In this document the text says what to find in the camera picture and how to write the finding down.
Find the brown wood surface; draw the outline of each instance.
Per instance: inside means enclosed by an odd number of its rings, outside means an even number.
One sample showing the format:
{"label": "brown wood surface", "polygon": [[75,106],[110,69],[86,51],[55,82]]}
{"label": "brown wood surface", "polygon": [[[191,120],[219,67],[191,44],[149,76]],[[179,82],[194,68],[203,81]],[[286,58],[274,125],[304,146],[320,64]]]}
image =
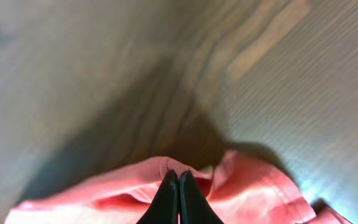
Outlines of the brown wood surface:
{"label": "brown wood surface", "polygon": [[0,223],[100,172],[229,147],[358,223],[358,0],[0,0]]}

